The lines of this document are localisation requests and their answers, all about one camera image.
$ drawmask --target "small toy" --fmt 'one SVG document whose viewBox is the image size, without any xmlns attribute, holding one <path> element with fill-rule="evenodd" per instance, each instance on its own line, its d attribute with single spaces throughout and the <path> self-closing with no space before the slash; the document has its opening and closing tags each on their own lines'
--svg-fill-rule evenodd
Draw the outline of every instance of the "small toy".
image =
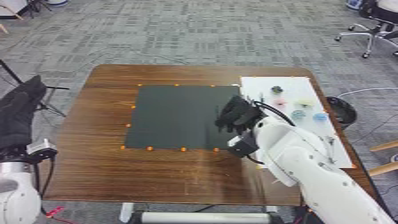
<svg viewBox="0 0 398 224">
<path fill-rule="evenodd" d="M 297 101 L 297 104 L 300 104 L 300 106 L 302 106 L 304 108 L 309 108 L 309 107 L 313 107 L 314 102 L 313 102 L 313 100 L 309 100 L 309 99 L 300 99 L 300 100 Z"/>
<path fill-rule="evenodd" d="M 274 94 L 281 94 L 283 93 L 281 86 L 274 86 L 270 90 L 272 90 Z"/>
<path fill-rule="evenodd" d="M 314 118 L 316 121 L 325 121 L 327 120 L 327 114 L 318 113 L 318 114 L 314 114 L 313 118 Z"/>
<path fill-rule="evenodd" d="M 275 101 L 274 101 L 274 105 L 279 107 L 283 107 L 286 103 L 288 102 L 284 101 L 284 99 L 275 99 Z"/>
<path fill-rule="evenodd" d="M 293 118 L 295 120 L 300 120 L 306 116 L 307 116 L 307 115 L 306 115 L 306 112 L 304 112 L 302 110 L 295 110 L 295 111 L 291 112 L 291 118 Z"/>
</svg>

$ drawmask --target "black mat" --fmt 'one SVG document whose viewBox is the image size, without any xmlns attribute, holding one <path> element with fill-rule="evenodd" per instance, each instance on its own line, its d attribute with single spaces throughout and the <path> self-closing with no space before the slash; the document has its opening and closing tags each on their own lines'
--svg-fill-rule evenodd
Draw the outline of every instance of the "black mat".
<svg viewBox="0 0 398 224">
<path fill-rule="evenodd" d="M 217 112 L 238 87 L 144 86 L 131 115 L 126 148 L 226 148 L 235 134 L 219 133 Z"/>
</svg>

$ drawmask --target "white sheet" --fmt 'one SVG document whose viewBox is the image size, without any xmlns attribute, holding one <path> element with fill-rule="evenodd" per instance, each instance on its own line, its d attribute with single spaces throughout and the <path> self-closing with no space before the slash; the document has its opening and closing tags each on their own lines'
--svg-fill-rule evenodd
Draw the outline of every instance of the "white sheet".
<svg viewBox="0 0 398 224">
<path fill-rule="evenodd" d="M 283 93 L 272 93 L 272 87 L 281 86 Z M 306 112 L 306 117 L 302 120 L 293 120 L 295 125 L 311 131 L 322 138 L 330 136 L 334 144 L 330 147 L 332 160 L 339 168 L 352 168 L 352 161 L 346 154 L 345 146 L 336 135 L 336 130 L 332 122 L 327 118 L 325 121 L 313 119 L 313 115 L 323 112 L 323 106 L 314 93 L 309 78 L 306 77 L 242 77 L 242 94 L 252 100 L 259 101 L 263 97 L 263 102 L 274 106 L 286 116 L 291 118 L 291 112 L 302 110 Z M 275 101 L 283 100 L 286 102 L 284 106 L 275 104 Z M 309 101 L 313 103 L 311 107 L 302 107 L 300 101 Z"/>
</svg>

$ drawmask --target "table leg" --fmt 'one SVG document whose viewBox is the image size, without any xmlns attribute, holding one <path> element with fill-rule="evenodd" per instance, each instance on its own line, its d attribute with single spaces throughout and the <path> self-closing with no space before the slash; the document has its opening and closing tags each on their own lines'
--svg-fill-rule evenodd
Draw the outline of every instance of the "table leg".
<svg viewBox="0 0 398 224">
<path fill-rule="evenodd" d="M 121 215 L 119 215 L 119 220 L 123 223 L 128 223 L 131 214 L 133 214 L 133 203 L 124 202 L 121 205 Z"/>
</svg>

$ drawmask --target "floor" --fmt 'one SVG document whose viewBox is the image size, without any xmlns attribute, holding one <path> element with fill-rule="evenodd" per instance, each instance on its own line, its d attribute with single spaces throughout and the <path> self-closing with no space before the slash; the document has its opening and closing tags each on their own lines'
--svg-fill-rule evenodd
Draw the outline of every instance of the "floor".
<svg viewBox="0 0 398 224">
<path fill-rule="evenodd" d="M 28 14 L 23 17 L 23 21 L 2 21 L 11 34 L 0 33 L 0 56 L 23 79 L 39 74 L 48 85 L 71 88 L 52 98 L 66 113 L 91 70 L 107 63 L 299 66 L 313 71 L 329 96 L 362 88 L 398 87 L 394 49 L 378 44 L 370 59 L 362 59 L 366 39 L 346 37 L 334 41 L 354 22 L 373 24 L 346 9 L 341 0 L 80 0 L 53 12 L 43 9 L 34 19 Z M 12 86 L 4 71 L 0 75 L 0 93 L 5 93 Z M 396 97 L 393 90 L 343 97 L 359 112 L 345 134 L 368 169 L 387 163 L 396 153 L 396 150 L 370 152 L 371 146 L 398 139 Z M 60 124 L 55 114 L 37 113 L 36 141 L 44 137 L 55 141 Z M 398 184 L 396 172 L 373 180 L 384 194 Z M 396 197 L 393 188 L 384 194 L 393 215 L 398 215 Z M 121 204 L 46 202 L 44 205 L 48 209 L 64 206 L 59 216 L 76 223 L 115 223 Z M 156 211 L 192 211 L 199 207 L 149 205 Z M 219 206 L 210 211 L 261 212 L 261 208 Z"/>
</svg>

